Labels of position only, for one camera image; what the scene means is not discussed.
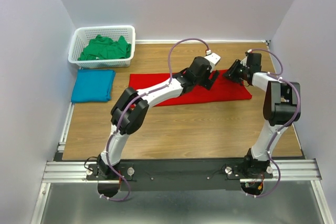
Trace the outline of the red t shirt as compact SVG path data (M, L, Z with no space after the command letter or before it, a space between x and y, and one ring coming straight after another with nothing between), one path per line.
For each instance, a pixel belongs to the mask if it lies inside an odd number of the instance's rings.
M191 92L178 98L164 101L158 106L199 104L222 101L250 100L252 95L244 86L233 83L223 77L225 70L219 71L210 90L196 86ZM133 73L130 75L129 86L135 90L145 89L159 84L169 78L168 73Z

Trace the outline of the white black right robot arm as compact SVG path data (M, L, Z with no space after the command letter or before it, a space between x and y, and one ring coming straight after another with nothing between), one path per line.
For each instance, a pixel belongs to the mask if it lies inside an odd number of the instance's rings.
M227 165L228 176L256 178L270 167L273 150L282 134L301 114L300 84L282 78L279 73L262 71L261 49L245 52L243 60L236 60L223 74L227 80L239 84L247 82L265 92L264 125L256 143L236 165Z

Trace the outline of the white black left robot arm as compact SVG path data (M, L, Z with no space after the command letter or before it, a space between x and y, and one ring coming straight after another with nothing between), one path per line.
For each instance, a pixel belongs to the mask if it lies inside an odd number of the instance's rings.
M210 90L219 75L215 67L220 60L215 53L195 57L189 67L177 73L170 71L169 78L159 84L138 90L126 88L111 110L111 132L104 150L98 156L98 173L104 179L121 177L116 165L121 160L129 136L142 126L148 110L185 95L196 86Z

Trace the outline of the white plastic laundry basket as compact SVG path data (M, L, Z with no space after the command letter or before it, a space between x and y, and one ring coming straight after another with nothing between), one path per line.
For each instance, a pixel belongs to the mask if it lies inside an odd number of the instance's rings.
M72 37L68 61L82 68L128 67L134 52L131 25L81 27Z

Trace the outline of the green crumpled t shirt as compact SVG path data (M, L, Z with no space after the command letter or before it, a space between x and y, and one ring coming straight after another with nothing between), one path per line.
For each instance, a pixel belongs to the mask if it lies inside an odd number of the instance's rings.
M79 61L118 60L131 56L131 44L123 36L118 40L97 35L91 39L78 58Z

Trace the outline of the blue folded t shirt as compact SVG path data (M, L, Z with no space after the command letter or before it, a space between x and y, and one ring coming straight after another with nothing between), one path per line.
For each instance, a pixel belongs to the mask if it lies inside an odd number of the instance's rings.
M72 103L108 102L116 72L104 69L79 69L71 95Z

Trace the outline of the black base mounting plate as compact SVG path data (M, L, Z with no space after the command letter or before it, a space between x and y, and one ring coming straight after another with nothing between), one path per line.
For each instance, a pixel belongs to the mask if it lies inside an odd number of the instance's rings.
M269 162L255 164L246 158L123 159L116 175L101 161L89 164L88 181L99 183L99 192L118 191L241 190L255 193L274 169Z

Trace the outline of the aluminium frame rail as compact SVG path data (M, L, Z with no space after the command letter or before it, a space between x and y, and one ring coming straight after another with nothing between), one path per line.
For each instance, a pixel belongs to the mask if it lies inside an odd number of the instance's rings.
M318 164L314 159L277 160L281 181L321 180ZM89 183L84 162L47 162L43 183Z

